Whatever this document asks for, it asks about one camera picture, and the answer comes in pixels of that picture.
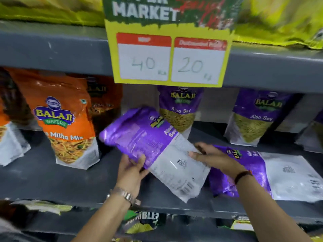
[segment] store shelf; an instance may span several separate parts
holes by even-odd
[[[104,28],[0,21],[0,65],[112,75]],[[234,43],[223,86],[322,93],[323,54]]]
[[[53,213],[38,213],[34,220],[25,228],[25,231],[76,235],[95,211],[70,211],[58,216]],[[168,216],[166,223],[155,230],[138,233],[123,234],[117,232],[115,237],[129,237],[140,241],[158,242],[189,242],[189,241],[216,241],[216,242],[254,242],[253,232],[234,231],[228,228],[218,228],[211,218],[196,217],[190,224],[185,224],[180,216]]]
[[[24,157],[6,167],[0,167],[0,199],[40,199],[80,207],[100,207],[115,185],[121,153],[117,149],[111,150],[87,171],[64,167],[55,164],[54,153],[45,135],[42,132],[36,134],[34,139],[39,144],[32,144],[32,149]],[[301,154],[323,175],[320,163],[322,155],[304,152],[288,136],[286,133],[274,132],[269,144],[259,144],[257,148],[239,148]],[[211,124],[203,122],[195,122],[189,140],[230,145]],[[186,204],[152,175],[143,180],[139,199],[142,201],[141,209],[151,212],[225,219],[245,215],[238,199],[226,196],[213,198],[208,187],[203,187],[200,195]],[[278,204],[297,222],[323,222],[323,202],[278,201]]]

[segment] yellow sign board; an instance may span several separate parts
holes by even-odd
[[[221,87],[242,0],[103,0],[116,83]]]

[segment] left hand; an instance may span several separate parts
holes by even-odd
[[[147,169],[141,171],[145,160],[145,155],[142,155],[138,163],[135,163],[129,159],[128,155],[122,154],[116,187],[126,190],[136,198],[139,194],[141,180],[149,173]]]

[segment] metal watch strap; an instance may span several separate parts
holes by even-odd
[[[110,189],[110,194],[107,195],[107,198],[109,198],[110,195],[112,195],[114,193],[124,197],[124,199],[129,201],[132,206],[133,205],[139,206],[141,204],[140,200],[133,198],[130,193],[128,193],[126,190],[124,190],[123,188],[120,188],[120,187],[114,187],[113,190]]]

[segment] right hand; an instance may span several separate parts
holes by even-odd
[[[190,151],[188,155],[191,158],[203,162],[208,166],[219,169],[232,179],[235,179],[240,172],[246,171],[243,165],[241,165],[235,159],[230,158],[228,155],[224,154],[221,150],[217,149],[211,144],[198,142],[195,144],[195,146],[197,149],[202,150],[201,152],[205,152],[206,154],[199,154]]]

